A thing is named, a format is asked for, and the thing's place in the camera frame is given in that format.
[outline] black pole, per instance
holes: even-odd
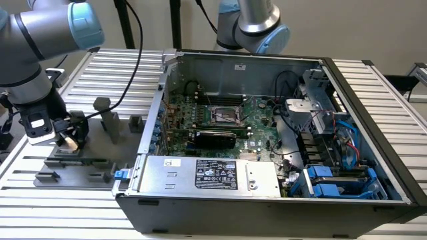
[[[118,9],[123,37],[126,42],[127,49],[137,49],[135,48],[135,40],[134,40],[134,33],[133,33],[133,25],[129,13],[129,6],[125,1],[114,0],[115,8]]]
[[[183,49],[182,0],[170,0],[174,48]]]

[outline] small circuit board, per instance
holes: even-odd
[[[235,106],[202,105],[194,97],[175,95],[170,103],[170,156],[273,161],[277,166],[282,164],[281,157],[271,153],[271,147],[281,138],[269,100],[249,97]],[[199,149],[194,141],[201,132],[234,134],[234,148]]]

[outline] power supply label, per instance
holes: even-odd
[[[239,190],[237,162],[198,160],[195,187],[198,189]]]

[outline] red cable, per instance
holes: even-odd
[[[360,163],[360,161],[361,161],[361,152],[360,152],[360,149],[358,149],[350,142],[348,142],[348,146],[354,149],[356,154],[357,154],[357,157],[358,157],[357,162]]]

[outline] black cable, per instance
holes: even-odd
[[[215,32],[217,34],[219,34],[219,30],[217,29],[214,23],[211,22],[211,19],[210,19],[210,16],[209,16],[209,14],[207,14],[206,7],[203,6],[202,0],[195,0],[195,2],[198,3],[198,5],[199,5],[199,7],[201,7],[201,9],[202,9],[202,12],[203,12],[203,14],[205,14],[205,16],[206,16],[206,19],[207,19],[207,21],[209,21],[209,24],[211,25],[211,28],[213,28],[214,32]]]
[[[11,152],[10,151],[3,151],[3,152],[0,152],[0,155],[3,155],[3,154],[11,154]]]
[[[127,93],[129,93],[130,88],[131,88],[131,85],[133,85],[133,83],[134,83],[134,79],[135,79],[137,73],[138,73],[139,68],[141,68],[142,57],[143,57],[143,46],[145,46],[145,29],[143,29],[142,20],[141,20],[141,18],[139,18],[139,15],[138,15],[134,7],[131,6],[131,4],[129,3],[127,0],[123,0],[123,1],[125,1],[126,5],[129,6],[129,9],[131,9],[131,12],[133,12],[133,14],[134,14],[134,16],[135,16],[135,18],[137,18],[138,26],[139,26],[139,31],[141,31],[139,56],[138,56],[138,61],[137,61],[135,70],[134,70],[131,79],[130,79],[130,81],[129,81],[127,87],[126,87],[126,89],[125,89],[123,95],[122,95],[121,100],[118,101],[118,103],[117,103],[113,107],[107,108],[106,110],[99,111],[99,112],[94,113],[93,115],[87,116],[82,121],[89,120],[89,119],[91,119],[91,118],[94,118],[94,117],[97,117],[97,116],[99,116],[99,115],[102,115],[102,114],[105,114],[105,113],[109,113],[109,112],[111,112],[117,107],[119,107],[119,105],[122,104],[123,100],[126,99]]]
[[[413,88],[413,90],[409,92],[409,96],[408,96],[408,102],[409,102],[409,103],[412,102],[413,91],[414,91],[414,88]]]
[[[249,117],[251,117],[251,115],[258,111],[258,109],[255,109],[254,111],[251,111],[247,116],[241,120],[241,122],[243,122],[245,120],[249,119]]]
[[[65,56],[65,58],[61,60],[59,64],[54,67],[55,69],[58,69],[63,65],[63,63],[66,62],[67,58],[69,58],[69,55]]]
[[[294,71],[292,71],[292,70],[286,70],[286,71],[284,71],[284,72],[281,72],[281,73],[278,74],[278,77],[275,78],[275,87],[274,87],[274,99],[275,99],[275,100],[278,99],[278,82],[279,82],[279,79],[281,79],[281,77],[282,77],[284,74],[294,74],[296,77],[297,77],[297,81],[298,81],[298,79],[301,78],[301,76],[300,76]]]
[[[285,117],[285,112],[284,112],[284,110],[282,110],[282,107],[279,107],[279,111],[281,111],[281,117],[282,117],[282,120],[284,120],[284,122],[285,122],[285,124],[288,125],[288,127],[293,130],[293,132],[297,134],[297,135],[300,135],[300,131],[297,131],[297,129],[292,126],[292,124],[289,123],[289,121],[288,121],[288,119],[286,119],[286,117]]]
[[[294,94],[293,94],[293,92],[292,92],[290,82],[286,81],[285,84],[286,84],[286,86],[288,86],[288,91],[289,91],[290,95],[293,96]],[[284,87],[284,88],[282,88],[282,91],[281,91],[279,101],[282,100],[285,89],[286,89],[286,88]]]
[[[185,93],[183,93],[185,96],[187,96],[187,88],[189,88],[189,85],[193,84],[193,83],[197,83],[198,86],[199,86],[199,84],[201,84],[198,80],[191,80],[191,81],[189,81],[189,82],[186,83],[186,85],[185,85]]]
[[[0,129],[0,133],[3,135],[9,135],[11,133],[15,115],[17,114],[14,113],[14,109],[13,108],[9,109],[9,117],[7,117],[6,123],[3,124],[2,129]]]
[[[274,144],[274,146],[273,146],[273,148],[271,148],[271,151],[273,151],[274,154],[277,154],[278,156],[289,156],[289,155],[293,155],[293,154],[297,154],[297,153],[301,152],[301,151],[293,151],[293,152],[286,153],[286,154],[278,153],[278,152],[277,152],[277,146],[278,146],[278,144],[279,144],[281,142],[282,142],[282,140],[279,140],[279,141]]]

